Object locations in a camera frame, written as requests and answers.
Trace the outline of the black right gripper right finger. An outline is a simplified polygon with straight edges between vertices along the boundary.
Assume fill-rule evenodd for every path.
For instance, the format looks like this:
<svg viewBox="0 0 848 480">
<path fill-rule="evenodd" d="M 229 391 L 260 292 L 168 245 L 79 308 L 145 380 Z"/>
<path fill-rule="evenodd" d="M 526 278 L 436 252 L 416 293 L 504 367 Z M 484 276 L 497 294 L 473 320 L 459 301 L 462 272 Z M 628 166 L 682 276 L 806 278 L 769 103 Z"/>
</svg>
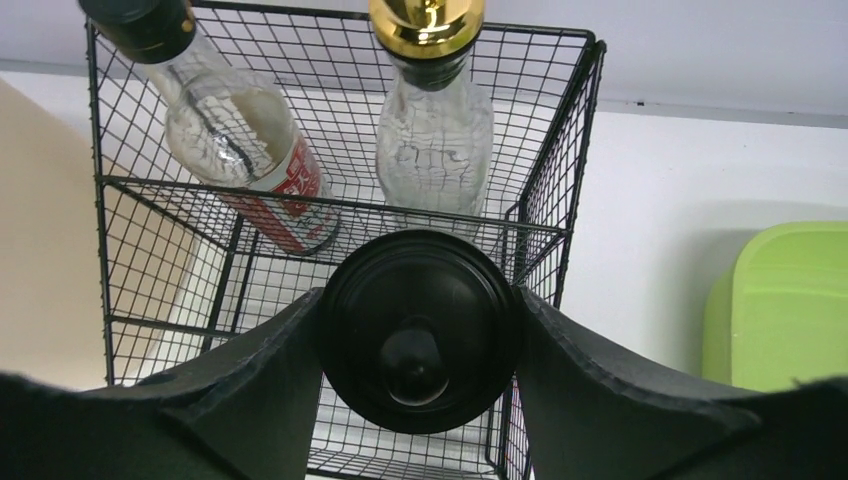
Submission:
<svg viewBox="0 0 848 480">
<path fill-rule="evenodd" d="M 758 393 L 649 360 L 526 288 L 517 369 L 539 479 L 843 479 L 847 380 Z"/>
</svg>

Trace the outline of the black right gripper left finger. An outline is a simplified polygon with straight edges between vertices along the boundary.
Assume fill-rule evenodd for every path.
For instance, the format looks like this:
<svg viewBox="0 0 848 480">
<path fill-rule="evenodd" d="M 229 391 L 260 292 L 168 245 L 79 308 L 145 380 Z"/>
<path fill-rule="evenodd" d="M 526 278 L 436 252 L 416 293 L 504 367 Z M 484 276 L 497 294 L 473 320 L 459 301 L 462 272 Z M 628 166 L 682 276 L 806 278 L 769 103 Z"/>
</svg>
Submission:
<svg viewBox="0 0 848 480">
<path fill-rule="evenodd" d="M 5 479 L 302 479 L 322 373 L 321 293 L 133 386 L 1 378 Z"/>
</svg>

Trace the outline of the clear jar black spout lid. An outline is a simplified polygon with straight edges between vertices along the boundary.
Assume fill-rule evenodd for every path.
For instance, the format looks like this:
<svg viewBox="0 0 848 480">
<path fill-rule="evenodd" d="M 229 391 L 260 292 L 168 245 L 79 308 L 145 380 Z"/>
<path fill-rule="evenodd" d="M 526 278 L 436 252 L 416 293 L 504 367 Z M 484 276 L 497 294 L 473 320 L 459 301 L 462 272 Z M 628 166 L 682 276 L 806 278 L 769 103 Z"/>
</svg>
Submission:
<svg viewBox="0 0 848 480">
<path fill-rule="evenodd" d="M 479 417 L 512 379 L 517 288 L 479 248 L 411 229 L 376 238 L 332 274 L 314 311 L 323 372 L 382 428 L 433 434 Z"/>
</svg>

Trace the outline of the soy sauce bottle red label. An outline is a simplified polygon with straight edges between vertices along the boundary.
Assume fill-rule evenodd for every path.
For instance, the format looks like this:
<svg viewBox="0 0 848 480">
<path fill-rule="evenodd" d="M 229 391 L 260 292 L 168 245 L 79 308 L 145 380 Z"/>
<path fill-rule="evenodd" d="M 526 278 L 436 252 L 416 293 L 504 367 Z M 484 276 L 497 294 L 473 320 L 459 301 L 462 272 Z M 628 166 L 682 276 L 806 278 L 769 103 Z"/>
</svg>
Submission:
<svg viewBox="0 0 848 480">
<path fill-rule="evenodd" d="M 336 237 L 329 184 L 280 89 L 231 66 L 187 1 L 82 1 L 81 10 L 167 105 L 173 157 L 280 249 L 311 255 Z"/>
</svg>

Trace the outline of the clear bottle gold pump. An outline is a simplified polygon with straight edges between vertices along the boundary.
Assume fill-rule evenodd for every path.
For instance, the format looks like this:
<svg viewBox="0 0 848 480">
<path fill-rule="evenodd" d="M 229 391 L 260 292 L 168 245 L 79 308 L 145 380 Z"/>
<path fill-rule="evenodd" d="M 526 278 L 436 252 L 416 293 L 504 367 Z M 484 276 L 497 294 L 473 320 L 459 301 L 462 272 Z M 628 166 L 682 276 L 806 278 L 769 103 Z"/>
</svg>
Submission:
<svg viewBox="0 0 848 480">
<path fill-rule="evenodd" d="M 377 41 L 395 69 L 376 132 L 376 175 L 400 225 L 471 240 L 488 188 L 491 97 L 467 58 L 481 33 L 482 1 L 371 1 Z"/>
</svg>

